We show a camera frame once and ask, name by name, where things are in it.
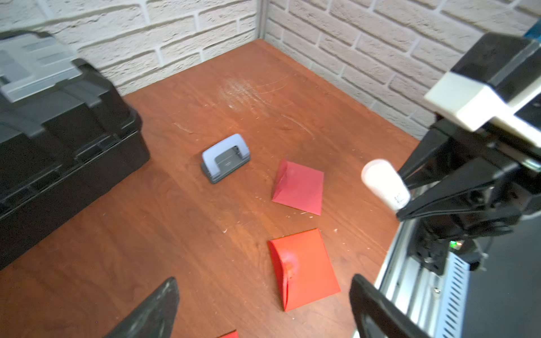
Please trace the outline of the white glue stick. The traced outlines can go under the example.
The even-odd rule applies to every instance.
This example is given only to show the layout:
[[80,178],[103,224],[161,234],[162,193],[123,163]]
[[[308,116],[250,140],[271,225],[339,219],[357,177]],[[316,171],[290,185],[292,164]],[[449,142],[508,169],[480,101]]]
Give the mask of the white glue stick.
[[362,170],[362,182],[389,209],[397,213],[411,200],[411,194],[390,162],[375,159]]

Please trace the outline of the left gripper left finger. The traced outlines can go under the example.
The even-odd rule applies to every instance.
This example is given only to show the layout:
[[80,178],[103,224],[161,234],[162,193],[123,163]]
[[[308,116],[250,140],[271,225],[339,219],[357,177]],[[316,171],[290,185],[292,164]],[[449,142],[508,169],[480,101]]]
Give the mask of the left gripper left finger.
[[169,338],[179,303],[177,281],[169,277],[105,337]]

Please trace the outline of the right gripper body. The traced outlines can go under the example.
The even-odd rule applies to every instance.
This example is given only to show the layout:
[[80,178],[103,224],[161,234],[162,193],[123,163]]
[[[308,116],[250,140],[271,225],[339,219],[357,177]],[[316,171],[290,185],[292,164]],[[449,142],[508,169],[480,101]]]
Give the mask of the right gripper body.
[[[448,120],[439,120],[430,129],[434,126],[456,127],[456,170],[476,158],[500,168],[505,161],[519,164],[517,172],[495,192],[486,191],[487,206],[466,213],[410,219],[417,222],[417,229],[408,255],[428,270],[444,270],[452,241],[509,234],[521,218],[540,211],[540,147],[492,125],[479,132],[468,132]],[[436,184],[414,191],[419,197]]]

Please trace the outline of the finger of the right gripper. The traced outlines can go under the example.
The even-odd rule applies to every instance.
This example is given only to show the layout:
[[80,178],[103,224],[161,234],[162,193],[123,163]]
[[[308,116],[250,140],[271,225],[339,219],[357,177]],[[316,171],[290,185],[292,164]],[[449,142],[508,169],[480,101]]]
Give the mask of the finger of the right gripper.
[[485,159],[473,159],[410,201],[397,212],[397,218],[405,221],[433,215],[460,214],[487,206],[489,198],[486,191],[495,192],[496,187],[504,184],[518,169],[519,164],[515,161],[505,161],[500,168]]
[[456,127],[434,126],[398,173],[409,190],[438,183],[448,187],[456,170]]

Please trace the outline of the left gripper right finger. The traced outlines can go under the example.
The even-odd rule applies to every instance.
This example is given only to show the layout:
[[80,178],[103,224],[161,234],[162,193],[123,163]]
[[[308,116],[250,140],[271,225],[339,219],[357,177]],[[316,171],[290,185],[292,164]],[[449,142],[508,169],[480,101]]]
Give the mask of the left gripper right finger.
[[352,278],[349,301],[360,337],[429,338],[360,274]]

